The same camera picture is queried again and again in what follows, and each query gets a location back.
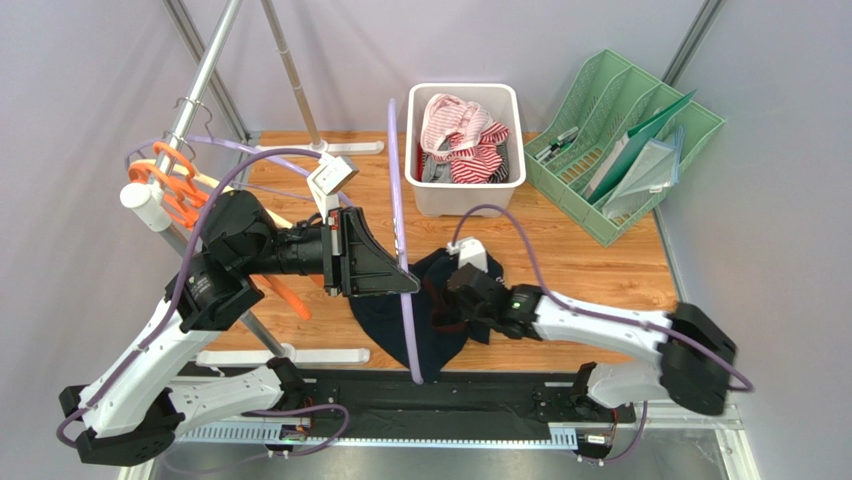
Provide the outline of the white plastic basket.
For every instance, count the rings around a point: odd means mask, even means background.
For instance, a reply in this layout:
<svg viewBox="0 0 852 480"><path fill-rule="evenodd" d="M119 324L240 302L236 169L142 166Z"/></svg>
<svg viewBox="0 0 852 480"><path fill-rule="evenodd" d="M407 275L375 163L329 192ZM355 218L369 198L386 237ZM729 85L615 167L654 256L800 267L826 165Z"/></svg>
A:
<svg viewBox="0 0 852 480"><path fill-rule="evenodd" d="M493 119L510 128L507 141L510 175L497 184L440 184L420 181L419 139L425 108L436 94L449 94L479 103ZM412 185L415 203L425 216L461 215L484 203L507 207L515 190L526 180L520 116L515 90L498 83L420 83L408 99L404 174Z"/></svg>

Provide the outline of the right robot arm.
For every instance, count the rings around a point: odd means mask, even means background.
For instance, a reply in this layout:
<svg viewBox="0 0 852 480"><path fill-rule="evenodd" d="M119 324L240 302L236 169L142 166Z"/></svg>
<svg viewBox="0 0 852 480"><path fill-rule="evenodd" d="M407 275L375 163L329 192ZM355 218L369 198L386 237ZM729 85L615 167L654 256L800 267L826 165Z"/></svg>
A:
<svg viewBox="0 0 852 480"><path fill-rule="evenodd" d="M673 311L616 308L537 285L507 288L472 265L452 274L445 295L461 320L512 339L581 343L629 356L581 367L572 393L589 402L614 409L671 400L705 416L724 412L737 347L693 304Z"/></svg>

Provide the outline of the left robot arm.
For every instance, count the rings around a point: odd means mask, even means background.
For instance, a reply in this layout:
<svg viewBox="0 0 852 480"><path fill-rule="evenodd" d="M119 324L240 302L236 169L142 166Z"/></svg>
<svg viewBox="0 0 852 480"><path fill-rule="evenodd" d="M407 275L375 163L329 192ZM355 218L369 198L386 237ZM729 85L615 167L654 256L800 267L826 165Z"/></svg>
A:
<svg viewBox="0 0 852 480"><path fill-rule="evenodd" d="M414 293L419 280L373 237L358 207L315 214L280 228L243 190L210 200L192 237L202 250L184 262L133 344L97 381L60 394L71 441L86 464L135 466L198 427L241 414L300 415L305 382L289 359L234 377L178 387L174 377L263 298L257 275L317 275L332 296Z"/></svg>

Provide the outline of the orange plastic hanger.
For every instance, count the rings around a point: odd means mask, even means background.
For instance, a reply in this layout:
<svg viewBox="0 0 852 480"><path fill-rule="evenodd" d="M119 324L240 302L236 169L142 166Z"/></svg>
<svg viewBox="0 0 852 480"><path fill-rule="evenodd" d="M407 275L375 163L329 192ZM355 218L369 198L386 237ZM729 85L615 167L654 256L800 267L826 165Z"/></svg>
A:
<svg viewBox="0 0 852 480"><path fill-rule="evenodd" d="M153 159L137 160L128 168L128 178L133 183L142 183L150 177L164 180L166 184L164 202L167 205L167 213L178 225L192 230L200 217L201 208L209 199L209 194L198 187L196 180L208 187L217 186L218 181L199 173L194 168L187 169L181 165L176 167L177 172L171 174L168 180L164 174L157 174L154 170ZM252 280L285 300L302 320L312 318L310 308L278 277L253 275Z"/></svg>

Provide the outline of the pens in organizer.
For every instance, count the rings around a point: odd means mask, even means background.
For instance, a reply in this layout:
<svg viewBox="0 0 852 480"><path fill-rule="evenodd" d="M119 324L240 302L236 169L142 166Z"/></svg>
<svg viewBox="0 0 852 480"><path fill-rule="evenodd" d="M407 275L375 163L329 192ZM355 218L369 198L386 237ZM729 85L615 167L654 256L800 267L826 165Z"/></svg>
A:
<svg viewBox="0 0 852 480"><path fill-rule="evenodd" d="M574 126L560 133L546 147L537 152L534 155L534 159L541 163L548 163L573 144L578 137L579 131L580 128L578 126Z"/></svg>

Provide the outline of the grey garment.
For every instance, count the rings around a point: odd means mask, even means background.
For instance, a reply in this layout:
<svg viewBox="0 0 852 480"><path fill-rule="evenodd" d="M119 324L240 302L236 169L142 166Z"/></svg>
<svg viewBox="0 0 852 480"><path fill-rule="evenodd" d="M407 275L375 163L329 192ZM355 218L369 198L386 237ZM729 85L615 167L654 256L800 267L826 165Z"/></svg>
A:
<svg viewBox="0 0 852 480"><path fill-rule="evenodd" d="M436 160L432 155L423 153L421 155L420 181L424 183L453 184L455 182L452 174L451 160Z"/></svg>

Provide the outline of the green folder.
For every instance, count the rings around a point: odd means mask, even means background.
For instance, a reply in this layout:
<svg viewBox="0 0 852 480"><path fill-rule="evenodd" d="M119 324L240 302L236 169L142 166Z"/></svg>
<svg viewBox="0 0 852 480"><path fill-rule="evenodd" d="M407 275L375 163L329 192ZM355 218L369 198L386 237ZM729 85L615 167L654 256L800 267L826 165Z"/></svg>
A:
<svg viewBox="0 0 852 480"><path fill-rule="evenodd" d="M686 107L695 93L693 90L662 108L647 120L628 129L616 141L609 156L597 168L582 192L589 204L596 203L616 187L640 156L647 142L653 139L675 114Z"/></svg>

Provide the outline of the red white striped top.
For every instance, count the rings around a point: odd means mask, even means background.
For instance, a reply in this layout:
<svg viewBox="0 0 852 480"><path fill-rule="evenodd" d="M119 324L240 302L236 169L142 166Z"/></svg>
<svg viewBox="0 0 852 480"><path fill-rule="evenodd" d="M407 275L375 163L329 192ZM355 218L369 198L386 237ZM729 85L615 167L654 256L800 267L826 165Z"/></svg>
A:
<svg viewBox="0 0 852 480"><path fill-rule="evenodd" d="M421 155L427 153L452 161L453 184L491 184L488 179L501 162L496 146L507 144L510 133L479 103L436 94L423 115L419 171Z"/></svg>

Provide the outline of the black white striped top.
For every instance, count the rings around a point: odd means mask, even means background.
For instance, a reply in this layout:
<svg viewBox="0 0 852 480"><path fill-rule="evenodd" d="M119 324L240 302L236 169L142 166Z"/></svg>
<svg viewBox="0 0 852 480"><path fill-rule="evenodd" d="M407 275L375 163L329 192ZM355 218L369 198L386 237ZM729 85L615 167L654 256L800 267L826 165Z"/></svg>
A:
<svg viewBox="0 0 852 480"><path fill-rule="evenodd" d="M491 184L505 183L508 181L510 175L510 160L507 144L498 144L496 146L496 153L498 154L501 162L488 179L488 182Z"/></svg>

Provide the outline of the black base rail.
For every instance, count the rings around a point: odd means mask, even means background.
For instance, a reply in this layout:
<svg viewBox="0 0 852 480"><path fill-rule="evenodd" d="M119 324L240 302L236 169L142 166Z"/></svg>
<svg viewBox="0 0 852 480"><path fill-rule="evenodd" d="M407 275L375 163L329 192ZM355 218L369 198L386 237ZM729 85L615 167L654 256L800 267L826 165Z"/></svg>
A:
<svg viewBox="0 0 852 480"><path fill-rule="evenodd" d="M444 372L417 385L395 370L306 370L300 407L316 436L334 434L350 413L342 436L369 440L537 441L552 423L607 430L632 426L635 410L579 404L571 393L572 373Z"/></svg>

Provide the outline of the clear document pouch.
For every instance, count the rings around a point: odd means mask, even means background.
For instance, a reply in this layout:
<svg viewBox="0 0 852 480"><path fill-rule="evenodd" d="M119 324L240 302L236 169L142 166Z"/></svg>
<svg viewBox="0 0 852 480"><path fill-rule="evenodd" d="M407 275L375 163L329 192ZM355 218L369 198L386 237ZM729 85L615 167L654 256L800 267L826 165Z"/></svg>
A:
<svg viewBox="0 0 852 480"><path fill-rule="evenodd" d="M685 137L686 127L679 124L663 141L649 140L603 205L603 215L612 220L632 215L654 195L676 185Z"/></svg>

